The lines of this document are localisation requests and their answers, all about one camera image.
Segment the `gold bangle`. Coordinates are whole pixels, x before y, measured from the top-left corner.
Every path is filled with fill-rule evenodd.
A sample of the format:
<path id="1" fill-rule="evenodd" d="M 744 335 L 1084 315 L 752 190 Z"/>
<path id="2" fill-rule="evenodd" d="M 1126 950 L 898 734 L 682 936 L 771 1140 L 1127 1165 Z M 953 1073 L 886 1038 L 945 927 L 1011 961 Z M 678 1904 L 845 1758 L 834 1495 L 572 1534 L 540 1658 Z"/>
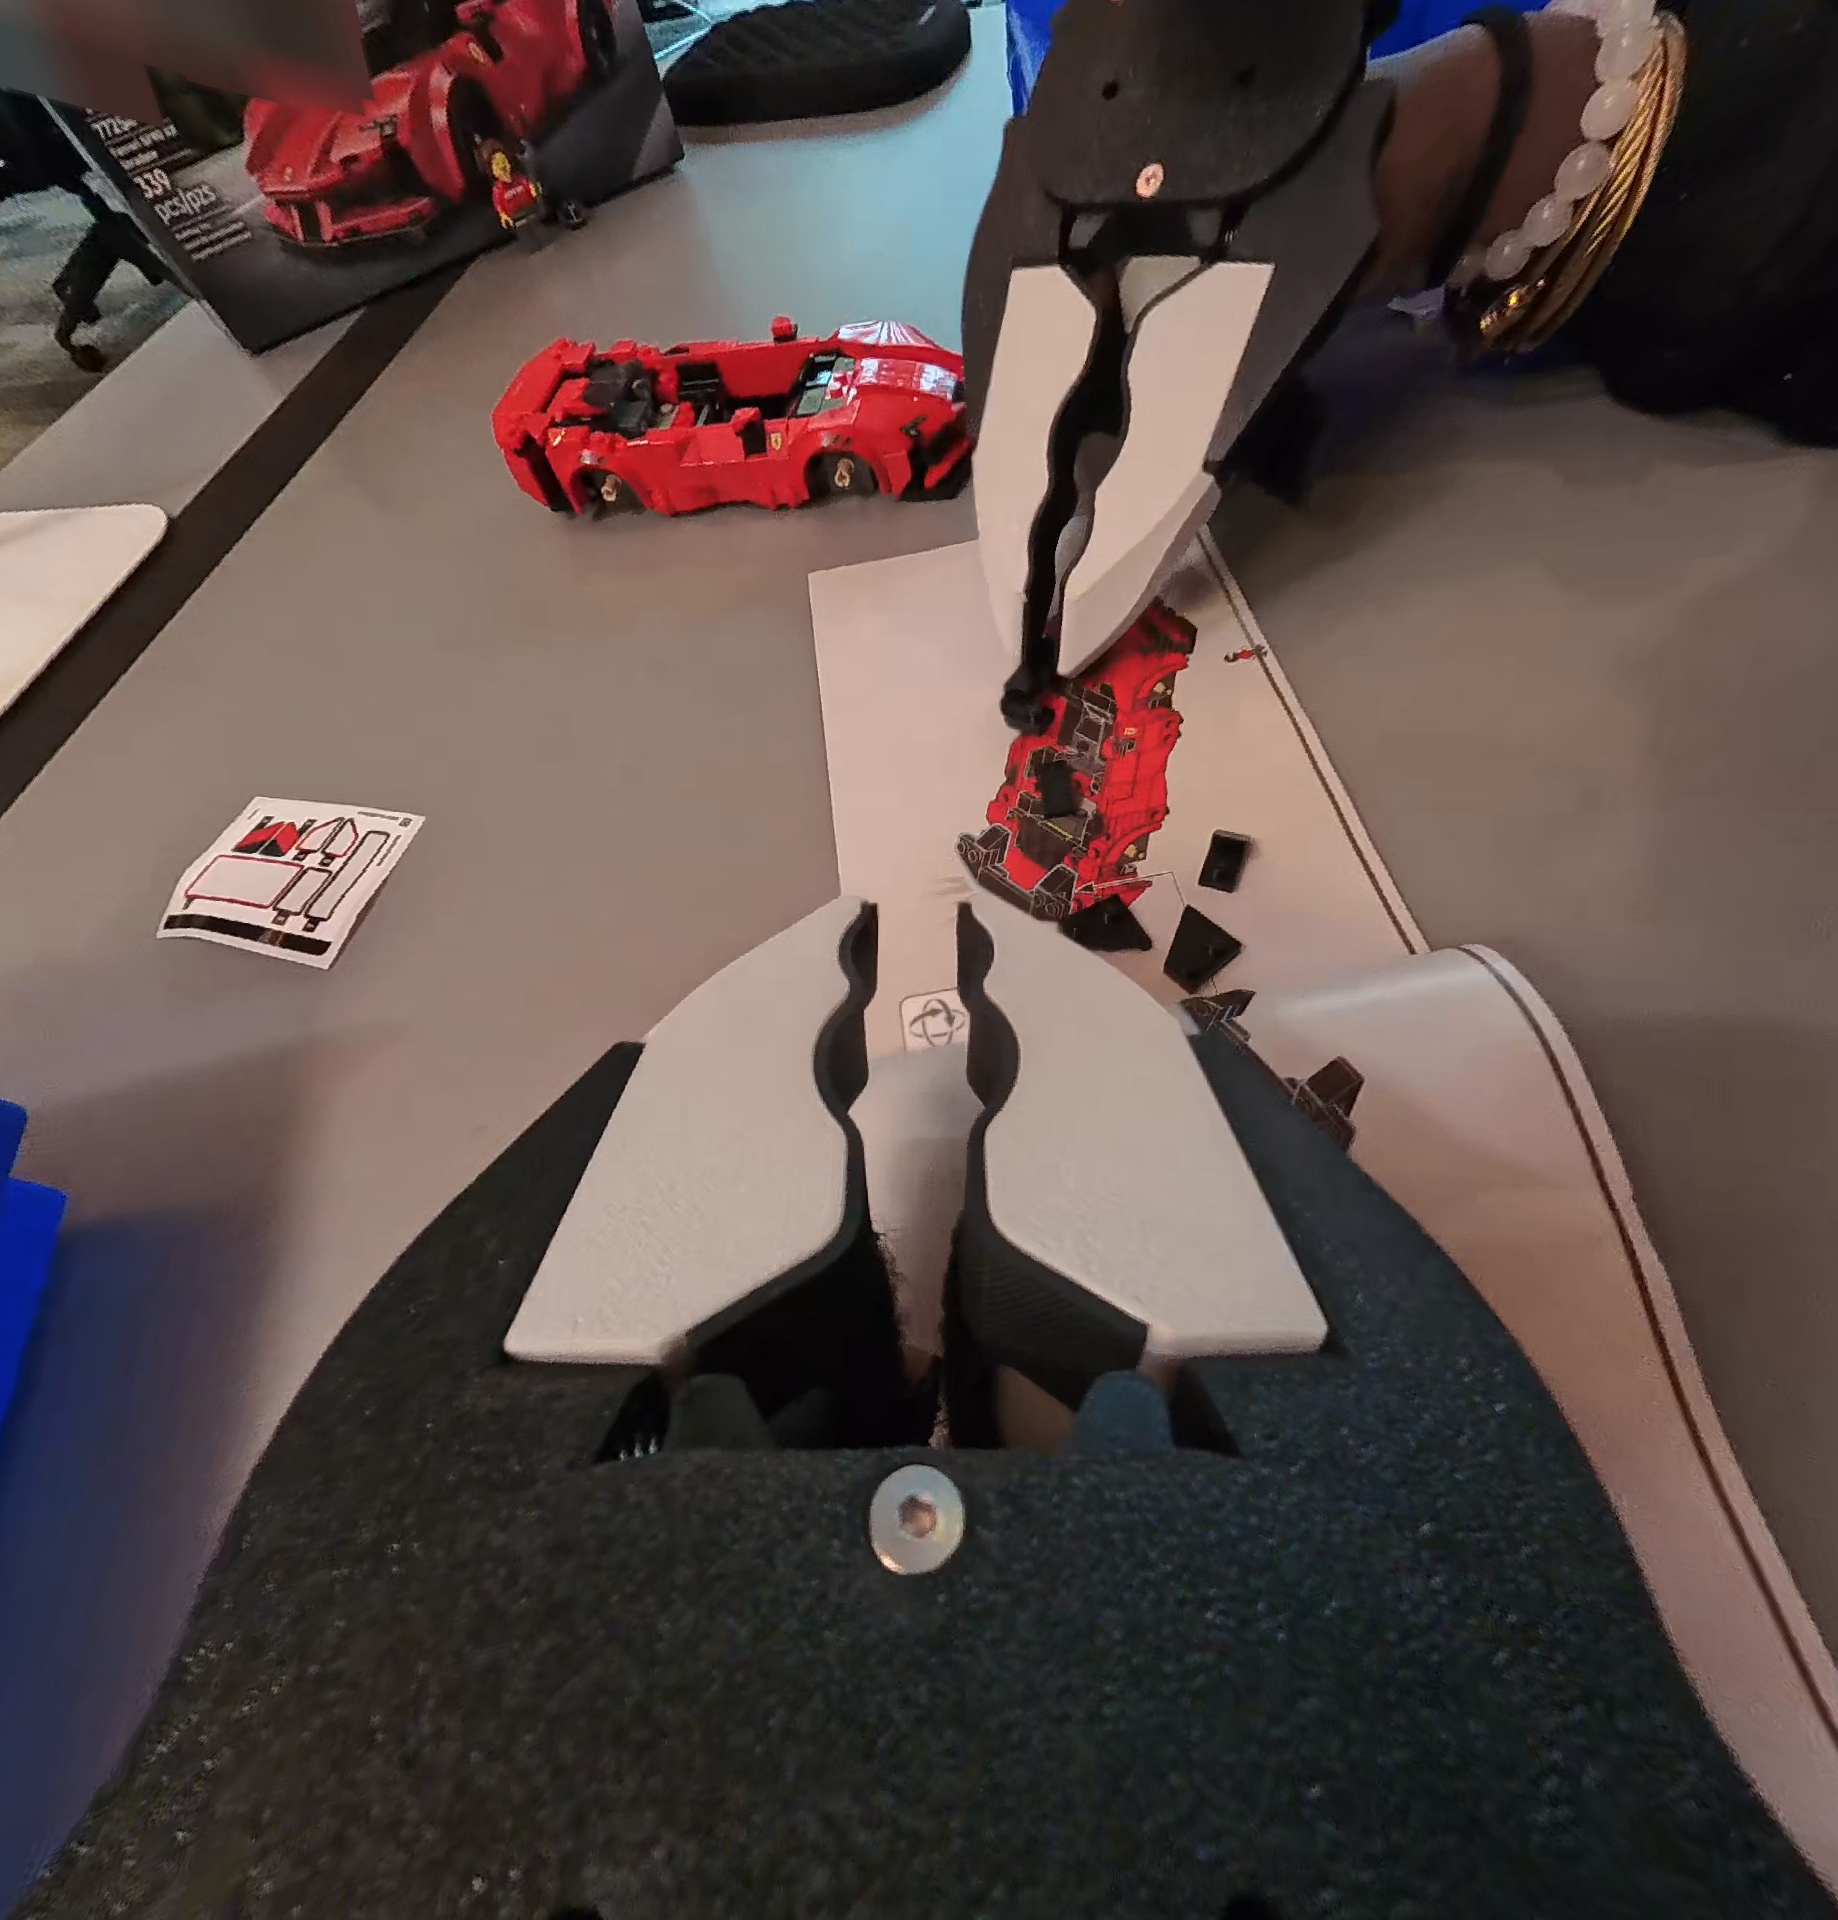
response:
<path id="1" fill-rule="evenodd" d="M 1688 40 L 1658 5 L 1562 5 L 1596 30 L 1579 142 L 1520 228 L 1471 255 L 1458 311 L 1474 354 L 1523 359 L 1579 312 L 1641 212 L 1683 107 Z"/>

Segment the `lego instruction booklet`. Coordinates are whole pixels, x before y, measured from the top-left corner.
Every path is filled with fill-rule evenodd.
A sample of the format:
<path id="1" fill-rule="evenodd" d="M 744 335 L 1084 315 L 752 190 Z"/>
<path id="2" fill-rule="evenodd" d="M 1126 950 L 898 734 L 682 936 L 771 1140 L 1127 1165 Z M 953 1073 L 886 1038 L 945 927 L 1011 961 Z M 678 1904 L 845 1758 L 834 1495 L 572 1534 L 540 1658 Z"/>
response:
<path id="1" fill-rule="evenodd" d="M 1009 746 L 973 544 L 811 576 L 841 888 L 881 908 L 876 1054 L 964 1052 L 953 1005 L 961 831 Z M 1838 1848 L 1838 1666 L 1766 1524 L 1638 1209 L 1610 1121 L 1554 1009 L 1490 948 L 1426 939 L 1232 576 L 1204 540 L 1169 600 L 1181 671 L 1170 816 L 1113 953 L 1155 1000 L 1181 911 L 1244 939 L 1215 990 L 1272 1069 L 1362 1071 L 1356 1161 L 1459 1263 L 1535 1360 L 1606 1484 L 1675 1653 L 1795 1834 Z M 1237 893 L 1195 880 L 1215 829 L 1255 848 Z"/>

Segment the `lego set box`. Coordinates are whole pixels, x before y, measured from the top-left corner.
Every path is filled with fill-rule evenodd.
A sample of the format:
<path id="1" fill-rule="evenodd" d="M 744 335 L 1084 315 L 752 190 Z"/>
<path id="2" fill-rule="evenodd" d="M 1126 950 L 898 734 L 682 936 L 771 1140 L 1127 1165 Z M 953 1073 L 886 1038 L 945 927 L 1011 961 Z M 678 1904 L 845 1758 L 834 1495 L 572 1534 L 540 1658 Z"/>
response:
<path id="1" fill-rule="evenodd" d="M 163 76 L 146 121 L 51 107 L 163 272 L 252 354 L 526 228 L 578 225 L 683 157 L 636 5 L 340 11 L 370 68 L 356 106 Z"/>

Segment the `lego sticker sheet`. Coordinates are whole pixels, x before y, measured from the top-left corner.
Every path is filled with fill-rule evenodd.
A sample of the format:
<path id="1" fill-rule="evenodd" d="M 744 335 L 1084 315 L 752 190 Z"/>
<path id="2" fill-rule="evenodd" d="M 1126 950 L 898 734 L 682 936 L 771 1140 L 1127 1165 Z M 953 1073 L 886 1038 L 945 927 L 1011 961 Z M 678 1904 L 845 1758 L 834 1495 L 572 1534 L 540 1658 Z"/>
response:
<path id="1" fill-rule="evenodd" d="M 390 807 L 256 797 L 187 866 L 154 936 L 327 974 L 424 822 Z"/>

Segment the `person's right hand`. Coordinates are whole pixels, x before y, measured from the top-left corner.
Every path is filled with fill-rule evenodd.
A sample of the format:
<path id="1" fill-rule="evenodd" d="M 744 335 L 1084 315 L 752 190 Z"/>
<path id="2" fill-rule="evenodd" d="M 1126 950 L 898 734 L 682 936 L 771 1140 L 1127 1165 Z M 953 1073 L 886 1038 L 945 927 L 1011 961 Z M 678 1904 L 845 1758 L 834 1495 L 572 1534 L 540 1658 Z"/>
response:
<path id="1" fill-rule="evenodd" d="M 1358 287 L 1365 303 L 1413 297 L 1443 282 L 1480 212 L 1471 205 L 1500 100 L 1502 60 L 1485 27 L 1459 27 L 1374 60 L 1391 90 L 1374 171 L 1377 243 Z"/>

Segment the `black mesh pad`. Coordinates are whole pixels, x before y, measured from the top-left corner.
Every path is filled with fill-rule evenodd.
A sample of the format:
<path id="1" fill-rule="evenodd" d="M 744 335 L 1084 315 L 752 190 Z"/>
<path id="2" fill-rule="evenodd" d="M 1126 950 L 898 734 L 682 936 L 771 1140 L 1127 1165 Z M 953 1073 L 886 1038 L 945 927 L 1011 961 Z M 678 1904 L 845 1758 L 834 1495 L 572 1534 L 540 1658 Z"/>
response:
<path id="1" fill-rule="evenodd" d="M 760 5 L 713 23 L 664 89 L 683 127 L 845 117 L 919 100 L 970 49 L 963 2 Z"/>

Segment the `red lego car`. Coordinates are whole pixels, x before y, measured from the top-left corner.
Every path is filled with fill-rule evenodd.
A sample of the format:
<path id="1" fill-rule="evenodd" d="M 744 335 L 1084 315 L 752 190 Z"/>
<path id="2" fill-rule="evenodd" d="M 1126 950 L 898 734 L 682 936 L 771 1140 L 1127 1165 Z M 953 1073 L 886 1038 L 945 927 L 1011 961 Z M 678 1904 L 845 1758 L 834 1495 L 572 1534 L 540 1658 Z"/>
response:
<path id="1" fill-rule="evenodd" d="M 555 340 L 491 414 L 521 491 L 607 521 L 825 500 L 928 501 L 969 471 L 964 361 L 908 324 L 655 347 Z"/>

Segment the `white stand base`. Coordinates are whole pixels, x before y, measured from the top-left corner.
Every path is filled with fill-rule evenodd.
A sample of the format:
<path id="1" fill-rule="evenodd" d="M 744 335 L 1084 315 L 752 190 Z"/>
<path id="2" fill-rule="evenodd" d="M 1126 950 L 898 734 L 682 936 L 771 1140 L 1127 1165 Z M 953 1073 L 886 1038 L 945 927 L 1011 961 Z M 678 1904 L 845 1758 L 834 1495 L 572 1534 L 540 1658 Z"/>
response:
<path id="1" fill-rule="evenodd" d="M 166 540 L 153 503 L 0 510 L 0 720 Z"/>

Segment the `office chair base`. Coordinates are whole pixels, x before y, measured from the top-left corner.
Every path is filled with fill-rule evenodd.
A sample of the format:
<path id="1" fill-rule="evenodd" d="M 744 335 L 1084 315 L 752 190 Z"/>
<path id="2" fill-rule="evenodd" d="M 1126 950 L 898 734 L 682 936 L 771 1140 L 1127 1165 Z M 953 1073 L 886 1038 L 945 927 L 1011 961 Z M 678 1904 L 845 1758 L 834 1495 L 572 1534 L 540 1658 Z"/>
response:
<path id="1" fill-rule="evenodd" d="M 167 285 L 163 260 L 126 205 L 114 205 L 90 182 L 90 160 L 35 94 L 0 89 L 0 205 L 16 198 L 62 190 L 89 215 L 89 228 L 51 280 L 61 307 L 55 339 L 84 372 L 107 368 L 106 354 L 81 332 L 102 319 L 100 297 L 120 266 L 148 285 Z"/>

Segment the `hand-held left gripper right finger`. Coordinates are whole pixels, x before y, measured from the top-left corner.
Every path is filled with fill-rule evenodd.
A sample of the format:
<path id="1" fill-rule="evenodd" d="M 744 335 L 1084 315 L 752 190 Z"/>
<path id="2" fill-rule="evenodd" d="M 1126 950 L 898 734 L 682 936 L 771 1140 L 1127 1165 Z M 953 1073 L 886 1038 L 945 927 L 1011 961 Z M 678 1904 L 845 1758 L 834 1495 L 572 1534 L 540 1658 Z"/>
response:
<path id="1" fill-rule="evenodd" d="M 1328 1335 L 1181 1016 L 1006 904 L 963 903 L 980 1100 L 967 1311 L 1004 1365 L 1307 1357 Z"/>

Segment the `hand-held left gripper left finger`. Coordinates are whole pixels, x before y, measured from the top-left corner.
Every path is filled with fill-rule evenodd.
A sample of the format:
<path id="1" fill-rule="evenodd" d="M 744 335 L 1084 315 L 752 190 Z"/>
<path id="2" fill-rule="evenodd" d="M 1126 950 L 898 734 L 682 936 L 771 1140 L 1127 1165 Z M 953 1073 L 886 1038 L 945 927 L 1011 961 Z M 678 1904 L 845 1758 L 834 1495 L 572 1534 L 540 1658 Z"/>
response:
<path id="1" fill-rule="evenodd" d="M 503 1357 L 661 1364 L 870 1235 L 853 1114 L 876 955 L 876 906 L 834 900 L 648 1032 Z"/>

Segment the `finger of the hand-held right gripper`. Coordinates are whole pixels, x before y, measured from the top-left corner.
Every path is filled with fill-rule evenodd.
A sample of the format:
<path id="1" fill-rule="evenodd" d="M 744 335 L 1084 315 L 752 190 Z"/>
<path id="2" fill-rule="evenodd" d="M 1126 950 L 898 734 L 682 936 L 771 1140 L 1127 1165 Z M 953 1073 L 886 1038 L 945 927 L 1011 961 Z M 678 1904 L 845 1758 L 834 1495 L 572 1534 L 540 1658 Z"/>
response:
<path id="1" fill-rule="evenodd" d="M 1056 666 L 1063 576 L 1097 484 L 1087 462 L 1124 429 L 1126 345 L 1116 271 L 1011 272 L 978 438 L 980 569 L 1008 676 Z"/>
<path id="2" fill-rule="evenodd" d="M 1208 263 L 1132 325 L 1127 424 L 1058 596 L 1063 677 L 1094 666 L 1147 611 L 1208 515 L 1212 438 L 1272 279 L 1267 262 Z"/>

